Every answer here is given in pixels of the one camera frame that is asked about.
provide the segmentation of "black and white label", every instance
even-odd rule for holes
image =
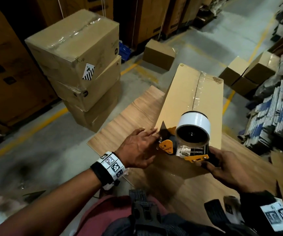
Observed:
[[[283,231],[283,205],[279,202],[267,206],[261,206],[271,227],[275,232]]]
[[[125,172],[124,165],[112,152],[105,153],[97,162],[100,162],[101,165],[108,170],[113,180],[118,179]]]
[[[86,63],[86,67],[84,68],[84,74],[82,79],[91,80],[93,76],[93,71],[95,70],[95,66],[92,64]]]

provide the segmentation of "left hand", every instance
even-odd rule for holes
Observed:
[[[144,128],[136,129],[130,134],[121,146],[114,152],[125,168],[147,168],[154,160],[155,156],[146,154],[146,151],[160,137],[155,133],[156,128],[145,131]]]

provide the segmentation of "striped label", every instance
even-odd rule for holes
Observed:
[[[86,67],[84,69],[84,74],[83,74],[82,79],[84,79],[84,80],[91,80],[94,70],[95,70],[95,66],[94,65],[86,63]]]

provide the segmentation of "tape roll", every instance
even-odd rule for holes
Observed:
[[[206,115],[200,112],[186,112],[176,127],[176,136],[188,147],[206,146],[210,140],[210,122]]]

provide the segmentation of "hand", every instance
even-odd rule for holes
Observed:
[[[121,146],[114,152],[125,168],[147,168],[154,160],[155,156],[149,157],[147,150],[159,139],[159,134],[155,133],[156,128],[145,131],[144,128],[136,129],[130,134]]]
[[[196,165],[207,169],[215,179],[238,193],[262,191],[254,184],[233,152],[222,151],[214,147],[209,147],[209,149],[219,159],[220,167],[215,167],[207,161],[199,161]]]

